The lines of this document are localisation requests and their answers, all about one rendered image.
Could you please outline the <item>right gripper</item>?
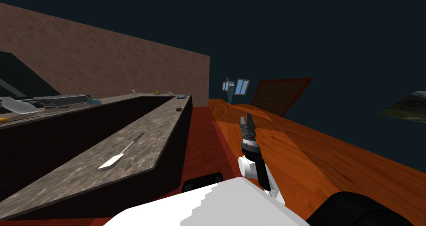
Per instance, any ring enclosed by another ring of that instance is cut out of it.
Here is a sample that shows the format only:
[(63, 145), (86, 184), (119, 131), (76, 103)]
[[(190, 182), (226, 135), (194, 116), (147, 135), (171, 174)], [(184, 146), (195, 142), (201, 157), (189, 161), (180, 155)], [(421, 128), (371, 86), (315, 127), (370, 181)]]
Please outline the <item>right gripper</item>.
[(244, 117), (240, 118), (240, 128), (244, 140), (255, 140), (255, 125), (251, 114), (246, 114), (246, 122)]

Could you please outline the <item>large blue window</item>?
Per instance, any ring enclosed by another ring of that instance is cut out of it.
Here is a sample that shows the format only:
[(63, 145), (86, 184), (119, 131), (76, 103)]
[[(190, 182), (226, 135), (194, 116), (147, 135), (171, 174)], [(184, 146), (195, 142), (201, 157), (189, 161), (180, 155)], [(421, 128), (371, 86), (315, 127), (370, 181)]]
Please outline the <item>large blue window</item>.
[(250, 80), (247, 79), (237, 79), (235, 82), (234, 95), (246, 95)]

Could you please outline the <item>brown door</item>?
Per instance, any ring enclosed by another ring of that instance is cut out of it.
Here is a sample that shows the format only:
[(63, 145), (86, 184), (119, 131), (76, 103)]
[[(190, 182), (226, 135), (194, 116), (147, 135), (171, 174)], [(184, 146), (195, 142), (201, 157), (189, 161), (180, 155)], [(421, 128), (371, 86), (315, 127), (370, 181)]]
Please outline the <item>brown door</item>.
[(251, 105), (284, 117), (313, 79), (313, 77), (307, 77), (261, 81)]

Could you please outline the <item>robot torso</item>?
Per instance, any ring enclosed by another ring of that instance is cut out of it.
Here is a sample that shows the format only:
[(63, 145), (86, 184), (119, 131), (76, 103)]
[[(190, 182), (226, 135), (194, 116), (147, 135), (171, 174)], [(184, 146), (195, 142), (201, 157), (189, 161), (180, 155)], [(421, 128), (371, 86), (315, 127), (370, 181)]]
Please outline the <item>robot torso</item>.
[(135, 206), (104, 226), (310, 226), (246, 178)]

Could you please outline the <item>grey ribbed appliance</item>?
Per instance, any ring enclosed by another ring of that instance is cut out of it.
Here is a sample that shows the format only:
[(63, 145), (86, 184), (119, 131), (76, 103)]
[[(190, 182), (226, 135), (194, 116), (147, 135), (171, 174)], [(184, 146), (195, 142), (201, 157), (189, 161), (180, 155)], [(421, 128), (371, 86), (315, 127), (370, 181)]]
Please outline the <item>grey ribbed appliance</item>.
[(46, 109), (50, 108), (64, 108), (72, 105), (87, 103), (89, 97), (84, 94), (72, 94), (72, 95), (56, 95), (56, 96), (45, 96), (45, 97), (34, 97), (33, 98), (38, 104)]

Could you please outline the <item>pale translucent flat thing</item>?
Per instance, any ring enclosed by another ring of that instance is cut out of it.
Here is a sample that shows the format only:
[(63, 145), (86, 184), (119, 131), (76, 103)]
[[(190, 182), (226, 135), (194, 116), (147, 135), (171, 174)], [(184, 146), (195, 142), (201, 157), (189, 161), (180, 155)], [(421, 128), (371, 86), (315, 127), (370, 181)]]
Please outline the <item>pale translucent flat thing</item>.
[(5, 109), (10, 110), (14, 113), (18, 113), (18, 114), (39, 113), (38, 108), (30, 103), (18, 101), (11, 97), (0, 97), (0, 100), (1, 100), (2, 106)]

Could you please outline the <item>landscape picture on wall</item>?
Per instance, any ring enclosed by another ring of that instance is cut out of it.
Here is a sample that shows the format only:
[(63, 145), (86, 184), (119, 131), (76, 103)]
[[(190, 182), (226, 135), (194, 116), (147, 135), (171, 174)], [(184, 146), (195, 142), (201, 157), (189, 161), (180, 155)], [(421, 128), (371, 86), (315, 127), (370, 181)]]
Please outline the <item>landscape picture on wall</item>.
[(426, 91), (415, 91), (379, 115), (426, 123)]

